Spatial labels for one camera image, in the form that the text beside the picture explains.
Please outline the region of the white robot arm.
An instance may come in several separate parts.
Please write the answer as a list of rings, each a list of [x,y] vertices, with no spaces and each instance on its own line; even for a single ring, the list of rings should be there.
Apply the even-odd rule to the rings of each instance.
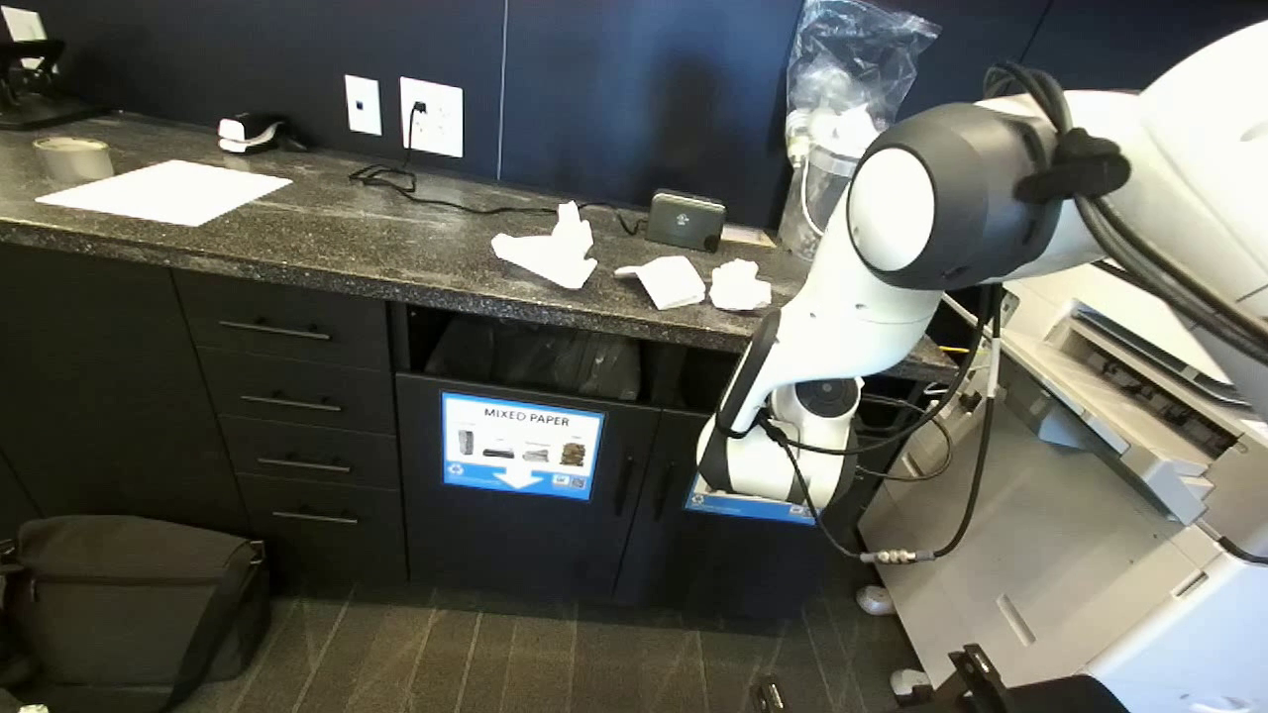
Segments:
[[[745,345],[696,433],[696,487],[824,506],[865,386],[954,291],[1116,261],[1246,401],[1268,374],[1268,25],[1140,92],[1067,89],[1002,61],[983,94],[884,128],[815,259]]]

